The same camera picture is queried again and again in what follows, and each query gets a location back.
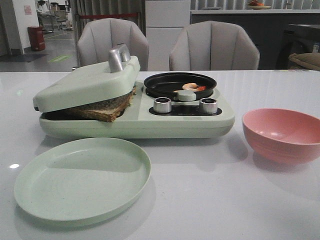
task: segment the plate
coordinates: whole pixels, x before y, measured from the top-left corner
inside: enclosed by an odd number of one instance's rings
[[[141,194],[151,173],[146,152],[117,138],[54,147],[32,160],[14,185],[17,204],[45,222],[85,226],[114,217]]]
[[[261,10],[261,9],[269,9],[269,8],[271,8],[271,6],[250,6],[250,5],[248,5],[248,8],[250,8],[250,9],[254,9],[254,10]]]

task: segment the bowl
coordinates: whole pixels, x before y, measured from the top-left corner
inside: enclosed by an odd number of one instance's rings
[[[320,157],[320,119],[280,108],[254,109],[242,118],[244,136],[255,152],[280,164]]]

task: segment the trash can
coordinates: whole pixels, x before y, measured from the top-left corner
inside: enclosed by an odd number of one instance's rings
[[[31,49],[33,51],[41,51],[46,48],[44,35],[42,33],[42,26],[29,26],[28,34]]]

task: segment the floor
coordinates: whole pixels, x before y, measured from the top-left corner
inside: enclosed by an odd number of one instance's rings
[[[71,72],[78,65],[73,31],[45,33],[45,49],[0,56],[0,72]]]

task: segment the frying pan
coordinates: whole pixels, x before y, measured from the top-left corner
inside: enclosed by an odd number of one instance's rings
[[[205,90],[194,92],[196,100],[211,96],[217,85],[213,78],[192,72],[160,73],[147,77],[143,83],[149,96],[167,97],[172,101],[178,100],[178,94],[174,91],[182,90],[184,84],[196,83],[199,86],[205,86]]]

